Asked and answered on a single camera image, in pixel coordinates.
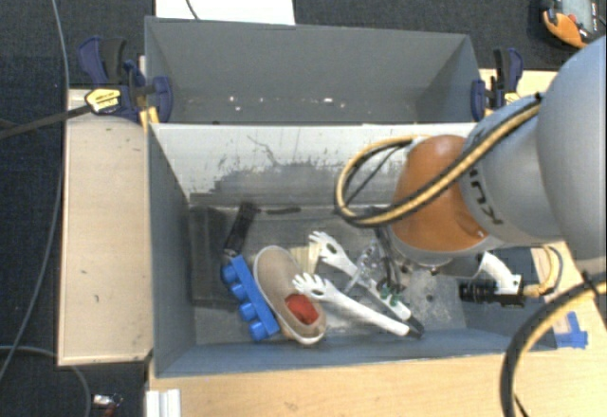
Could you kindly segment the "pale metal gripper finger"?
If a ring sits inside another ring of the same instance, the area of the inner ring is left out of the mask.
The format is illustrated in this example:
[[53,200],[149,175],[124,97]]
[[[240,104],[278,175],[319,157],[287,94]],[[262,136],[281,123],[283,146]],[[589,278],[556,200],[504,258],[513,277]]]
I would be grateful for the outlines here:
[[377,271],[380,269],[380,251],[376,245],[368,245],[357,258],[360,271]]
[[343,288],[344,294],[349,294],[357,285],[360,285],[366,289],[371,289],[377,285],[374,279],[374,272],[368,267],[350,267],[346,274],[348,275],[349,281]]

